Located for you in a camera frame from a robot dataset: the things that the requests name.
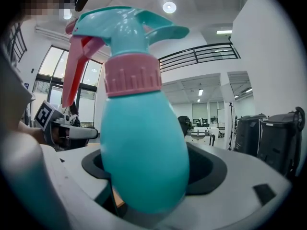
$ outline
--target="metal balcony railing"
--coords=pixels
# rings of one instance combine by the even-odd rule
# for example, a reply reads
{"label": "metal balcony railing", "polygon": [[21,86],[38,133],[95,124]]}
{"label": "metal balcony railing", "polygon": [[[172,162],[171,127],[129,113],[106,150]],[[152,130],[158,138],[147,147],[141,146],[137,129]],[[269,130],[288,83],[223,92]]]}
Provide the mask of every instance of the metal balcony railing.
{"label": "metal balcony railing", "polygon": [[24,43],[24,38],[21,33],[21,24],[16,23],[10,31],[10,42],[8,45],[8,52],[11,57],[11,61],[16,57],[17,62],[20,62],[24,53],[27,51],[27,47]]}
{"label": "metal balcony railing", "polygon": [[240,55],[231,42],[188,48],[159,59],[161,72],[193,64],[221,59],[238,59]]}

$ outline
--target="teal spray bottle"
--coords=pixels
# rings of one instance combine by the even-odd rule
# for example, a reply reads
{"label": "teal spray bottle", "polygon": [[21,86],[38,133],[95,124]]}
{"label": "teal spray bottle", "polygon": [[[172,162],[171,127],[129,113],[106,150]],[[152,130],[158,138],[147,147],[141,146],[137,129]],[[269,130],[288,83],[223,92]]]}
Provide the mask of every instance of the teal spray bottle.
{"label": "teal spray bottle", "polygon": [[[145,26],[151,31],[146,33]],[[85,63],[104,44],[109,45],[112,56],[104,68],[108,98],[101,124],[102,162],[123,201],[146,213],[176,206],[189,179],[184,136],[161,91],[159,61],[148,47],[188,33],[186,27],[132,7],[84,13],[72,30],[63,106],[73,102]]]}

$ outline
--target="spray nozzle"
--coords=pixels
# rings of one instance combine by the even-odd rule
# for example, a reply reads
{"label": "spray nozzle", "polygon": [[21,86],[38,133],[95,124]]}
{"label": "spray nozzle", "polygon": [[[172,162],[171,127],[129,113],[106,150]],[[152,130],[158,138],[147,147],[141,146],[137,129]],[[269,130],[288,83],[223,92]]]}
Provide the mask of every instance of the spray nozzle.
{"label": "spray nozzle", "polygon": [[174,25],[160,15],[126,6],[86,12],[68,27],[72,37],[64,77],[63,107],[72,104],[86,62],[104,44],[111,47],[112,57],[148,54],[149,45],[165,39],[181,39],[189,33],[188,28]]}

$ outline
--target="ceiling light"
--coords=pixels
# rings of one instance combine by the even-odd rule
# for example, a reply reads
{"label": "ceiling light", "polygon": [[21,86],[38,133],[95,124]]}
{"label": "ceiling light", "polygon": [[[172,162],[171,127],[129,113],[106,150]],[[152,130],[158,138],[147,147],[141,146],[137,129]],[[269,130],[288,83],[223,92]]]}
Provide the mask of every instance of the ceiling light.
{"label": "ceiling light", "polygon": [[231,34],[232,30],[216,31],[216,34]]}
{"label": "ceiling light", "polygon": [[176,4],[174,4],[173,2],[166,2],[165,4],[163,4],[163,10],[165,13],[173,13],[176,11]]}
{"label": "ceiling light", "polygon": [[64,19],[69,20],[72,16],[71,10],[70,9],[64,9]]}

